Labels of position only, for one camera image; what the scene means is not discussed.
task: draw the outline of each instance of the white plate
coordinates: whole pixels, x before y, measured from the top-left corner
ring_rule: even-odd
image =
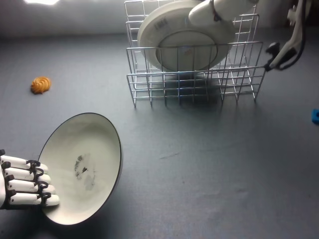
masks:
[[[114,190],[123,164],[120,138],[105,117],[80,114],[55,130],[39,161],[48,166],[60,197],[60,205],[44,213],[56,223],[77,224],[95,214]]]
[[[188,15],[200,1],[185,0],[165,4],[154,10],[142,23],[138,33],[139,47],[165,47],[146,49],[142,53],[155,67],[164,71],[192,71],[213,67],[227,56],[234,41],[235,28],[231,21],[220,21],[210,27],[197,27]],[[177,46],[198,46],[180,48]]]

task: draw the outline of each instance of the table surface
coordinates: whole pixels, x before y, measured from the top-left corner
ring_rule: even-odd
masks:
[[[287,31],[259,30],[265,45]],[[317,239],[319,236],[318,29],[294,68],[266,74],[257,103],[169,100],[133,107],[125,35],[0,43],[0,148],[37,159],[51,133],[83,112],[117,128],[124,166],[110,201],[75,226],[37,210],[1,211],[0,238]],[[260,62],[269,56],[263,54]],[[41,96],[37,76],[52,78]]]

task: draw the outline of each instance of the blue block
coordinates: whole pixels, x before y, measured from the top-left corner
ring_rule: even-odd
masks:
[[[315,109],[313,110],[313,113],[311,115],[311,119],[313,123],[319,124],[319,110]]]

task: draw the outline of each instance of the orange object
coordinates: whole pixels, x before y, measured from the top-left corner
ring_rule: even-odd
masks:
[[[31,91],[34,94],[43,94],[51,87],[51,80],[45,76],[40,76],[34,79],[31,84]]]

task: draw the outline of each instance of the wire dish rack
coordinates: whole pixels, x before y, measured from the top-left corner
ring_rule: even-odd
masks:
[[[137,33],[144,19],[156,8],[173,2],[174,0],[132,0],[125,2],[127,14],[127,34],[130,47],[127,48],[127,58],[131,73],[127,75],[132,100],[136,107],[137,100],[149,100],[152,106],[156,99],[189,98],[193,102],[220,96],[222,103],[226,96],[233,96],[238,101],[241,95],[251,95],[257,99],[262,85],[265,69],[258,65],[263,43],[254,41],[259,15],[255,14],[254,7],[249,14],[234,19],[236,28],[236,42],[226,45],[229,53],[219,64],[200,71],[165,72],[163,64],[156,68],[144,57],[146,51],[161,52],[165,47],[138,47]],[[175,47],[177,66],[179,52],[195,48],[206,47],[208,50],[216,45],[209,46],[181,46]]]

